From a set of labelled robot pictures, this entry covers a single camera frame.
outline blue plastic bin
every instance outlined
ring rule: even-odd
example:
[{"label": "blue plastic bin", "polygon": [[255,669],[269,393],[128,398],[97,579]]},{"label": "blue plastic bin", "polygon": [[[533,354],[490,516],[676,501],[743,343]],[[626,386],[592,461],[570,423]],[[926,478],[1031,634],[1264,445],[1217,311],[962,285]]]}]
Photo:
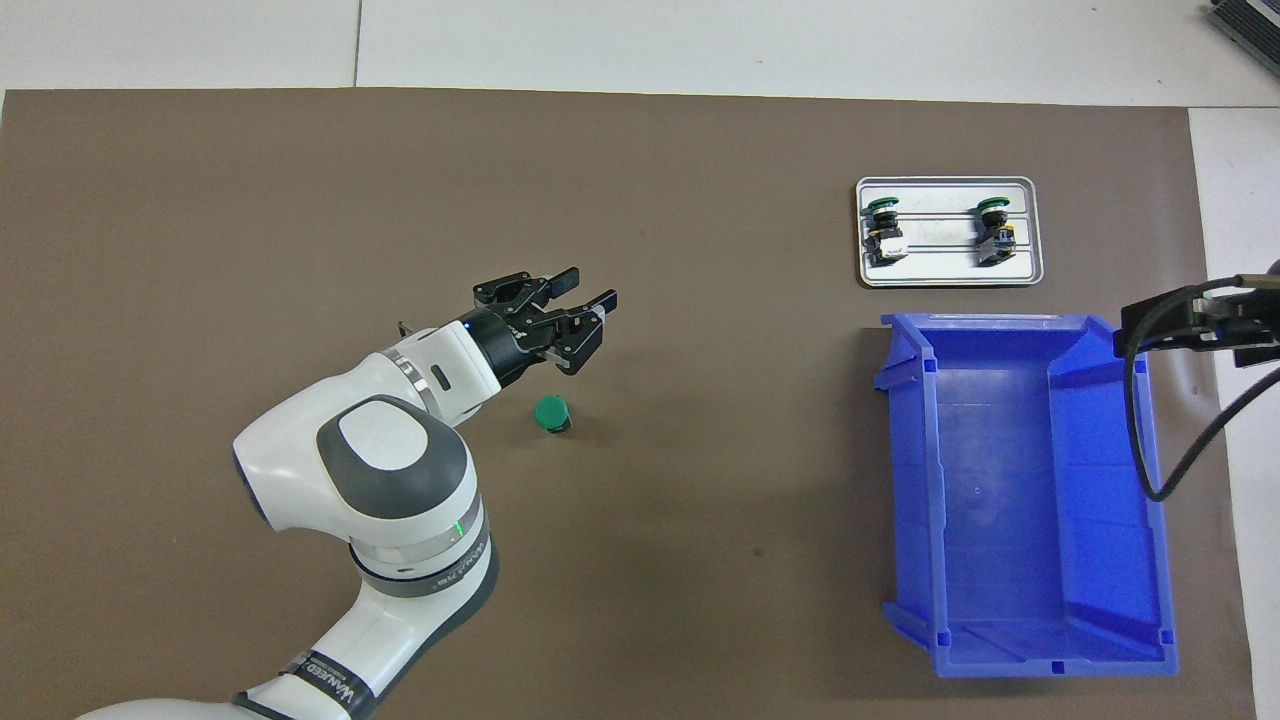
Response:
[{"label": "blue plastic bin", "polygon": [[[1123,361],[1091,315],[884,315],[890,623],[943,678],[1171,675],[1160,505],[1125,432]],[[1148,462],[1146,363],[1138,401]]]}]

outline brown work surface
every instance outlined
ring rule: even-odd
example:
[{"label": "brown work surface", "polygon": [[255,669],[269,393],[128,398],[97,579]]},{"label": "brown work surface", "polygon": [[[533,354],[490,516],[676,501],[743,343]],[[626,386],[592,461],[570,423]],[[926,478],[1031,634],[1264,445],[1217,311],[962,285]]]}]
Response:
[{"label": "brown work surface", "polygon": [[[503,570],[384,705],[410,717],[1253,716],[1212,447],[1169,503],[1183,673],[941,680],[893,597],[887,311],[1096,313],[1203,279],[1187,114],[531,92],[10,91],[4,711],[221,701],[355,597],[273,534],[232,438],[292,392],[576,264],[604,347],[461,427]],[[867,290],[864,176],[1024,174],[1030,288]],[[1165,466],[1216,409],[1156,363]],[[575,427],[530,414],[564,395]]]}]

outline green cap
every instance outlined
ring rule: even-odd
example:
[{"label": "green cap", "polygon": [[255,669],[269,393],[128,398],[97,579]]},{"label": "green cap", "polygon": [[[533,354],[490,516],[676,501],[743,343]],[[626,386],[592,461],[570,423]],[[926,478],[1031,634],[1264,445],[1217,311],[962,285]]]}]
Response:
[{"label": "green cap", "polygon": [[548,395],[534,406],[534,420],[547,432],[563,433],[573,424],[568,416],[568,402],[558,395]]},{"label": "green cap", "polygon": [[1007,197],[988,197],[978,204],[978,211],[986,213],[993,208],[1004,208],[1006,205],[1009,205]]},{"label": "green cap", "polygon": [[874,215],[876,213],[892,208],[899,202],[900,202],[899,199],[893,196],[881,197],[879,200],[872,200],[870,202],[867,204],[867,214]]}]

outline silver tray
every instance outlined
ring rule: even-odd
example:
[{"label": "silver tray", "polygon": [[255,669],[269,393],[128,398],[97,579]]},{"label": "silver tray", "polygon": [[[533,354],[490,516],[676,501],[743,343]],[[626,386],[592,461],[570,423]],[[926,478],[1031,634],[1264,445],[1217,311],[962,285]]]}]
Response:
[{"label": "silver tray", "polygon": [[[863,247],[870,218],[863,210],[874,200],[899,199],[899,227],[909,254],[892,265],[876,266]],[[982,234],[978,202],[993,196],[1010,200],[1005,211],[1018,245],[998,265],[977,263],[974,241]],[[1036,186],[1024,177],[869,177],[854,188],[858,277],[869,287],[1025,286],[1044,277],[1041,256]]]}]

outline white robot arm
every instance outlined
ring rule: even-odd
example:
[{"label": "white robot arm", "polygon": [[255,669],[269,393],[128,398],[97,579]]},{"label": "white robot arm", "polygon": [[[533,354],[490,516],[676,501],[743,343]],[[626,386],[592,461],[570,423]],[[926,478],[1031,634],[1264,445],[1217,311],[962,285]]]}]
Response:
[{"label": "white robot arm", "polygon": [[406,333],[355,369],[276,405],[232,443],[259,514],[349,544],[356,603],[275,678],[230,703],[136,701],[81,720],[366,720],[436,641],[493,591],[498,556],[471,454],[453,429],[534,364],[575,374],[600,346],[607,291],[548,311],[579,283],[517,273],[476,307]]}]

